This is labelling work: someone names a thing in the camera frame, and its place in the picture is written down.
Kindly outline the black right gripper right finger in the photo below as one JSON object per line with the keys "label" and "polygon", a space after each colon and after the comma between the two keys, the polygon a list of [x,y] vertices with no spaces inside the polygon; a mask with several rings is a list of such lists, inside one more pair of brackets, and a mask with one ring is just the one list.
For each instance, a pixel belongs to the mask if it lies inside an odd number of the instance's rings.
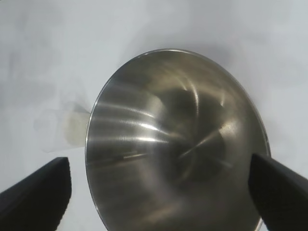
{"label": "black right gripper right finger", "polygon": [[252,154],[248,187],[269,231],[308,229],[308,180],[271,157]]}

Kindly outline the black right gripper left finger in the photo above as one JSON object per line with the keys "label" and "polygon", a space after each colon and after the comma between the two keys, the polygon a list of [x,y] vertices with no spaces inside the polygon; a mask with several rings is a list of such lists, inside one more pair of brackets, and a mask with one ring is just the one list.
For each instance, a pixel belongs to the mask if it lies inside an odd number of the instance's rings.
{"label": "black right gripper left finger", "polygon": [[57,157],[0,194],[2,231],[55,231],[72,195],[70,164]]}

